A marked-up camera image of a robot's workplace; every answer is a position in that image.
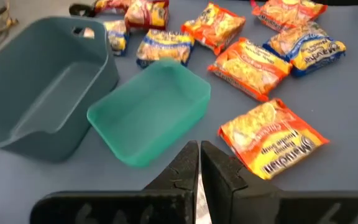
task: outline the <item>gray table surface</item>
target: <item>gray table surface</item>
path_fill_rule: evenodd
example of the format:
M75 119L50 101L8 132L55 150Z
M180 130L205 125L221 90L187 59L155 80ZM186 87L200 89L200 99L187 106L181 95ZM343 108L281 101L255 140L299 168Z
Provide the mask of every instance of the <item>gray table surface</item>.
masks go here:
M262 44L276 34L251 15L249 2L219 3L246 16L241 36ZM205 6L205 1L171 0L168 28L179 30L183 22L195 19ZM346 57L306 77L288 77L270 96L281 98L330 139L331 144L271 182L285 190L358 190L358 6L328 7L317 21L334 39L346 44ZM133 35L127 56L116 59L120 85L140 72L135 64L135 52L142 36ZM149 167L125 166L92 128L74 155L62 164L46 164L0 151L0 224L28 223L33 204L56 191L140 190L192 139L209 140L232 154L216 136L216 130L219 125L257 106L258 102L206 71L215 58L209 49L195 47L188 68L211 84L208 112Z

